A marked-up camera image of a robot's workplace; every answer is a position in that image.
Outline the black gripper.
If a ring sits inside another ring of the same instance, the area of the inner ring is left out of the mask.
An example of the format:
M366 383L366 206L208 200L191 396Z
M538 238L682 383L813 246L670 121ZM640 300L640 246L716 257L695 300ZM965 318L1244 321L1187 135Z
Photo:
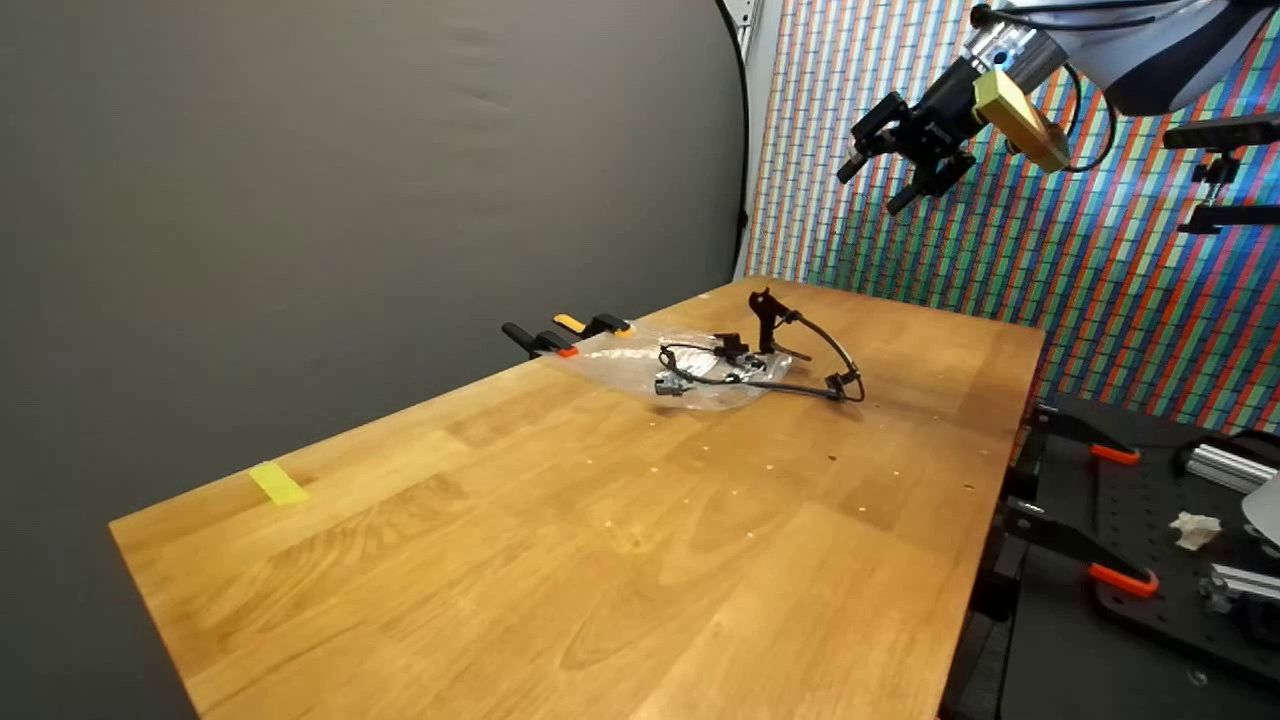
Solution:
M976 63L952 60L945 78L910 104L899 91L890 91L851 123L851 151L838 167L838 179L849 184L872 156L897 151L918 165L912 179L890 200L890 213L906 213L922 195L945 195L976 161L968 141L985 129L971 113L976 104Z

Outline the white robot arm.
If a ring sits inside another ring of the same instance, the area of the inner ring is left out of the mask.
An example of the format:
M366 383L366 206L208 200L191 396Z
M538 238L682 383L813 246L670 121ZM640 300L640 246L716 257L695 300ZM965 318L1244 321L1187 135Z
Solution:
M872 104L838 179L906 156L912 175L890 200L906 213L976 165L968 141L985 129L1050 172L1077 172L1070 134L1034 104L1052 74L1090 78L1111 121L1164 115L1204 95L1273 17L1278 0L976 0L965 51L918 104L899 91Z

